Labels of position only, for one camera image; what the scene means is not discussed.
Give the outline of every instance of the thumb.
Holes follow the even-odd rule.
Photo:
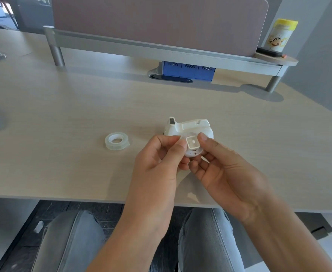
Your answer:
[[[208,138],[204,133],[199,133],[197,136],[200,146],[214,157],[216,157],[222,164],[227,165],[230,162],[235,162],[235,160],[240,160],[240,155],[223,146],[219,142]]]
[[[177,168],[187,150],[186,140],[178,140],[167,152],[161,163]]]

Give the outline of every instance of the blue plastic crate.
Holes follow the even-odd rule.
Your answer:
[[[215,68],[163,61],[162,74],[175,77],[212,81]]]

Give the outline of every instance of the jeans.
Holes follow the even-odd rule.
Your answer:
[[[88,211],[67,211],[46,228],[32,272],[84,272],[105,243]],[[180,272],[244,271],[232,226],[222,209],[194,208],[179,235]]]

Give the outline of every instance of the yellow lid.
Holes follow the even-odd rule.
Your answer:
[[[288,19],[277,19],[274,22],[273,27],[275,27],[276,25],[289,26],[288,30],[295,30],[298,25],[298,21],[293,21],[293,20],[288,20]]]

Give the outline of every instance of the white canister with yellow lid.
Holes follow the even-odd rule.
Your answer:
[[[281,52],[296,29],[297,24],[298,21],[277,19],[264,44],[264,48]]]

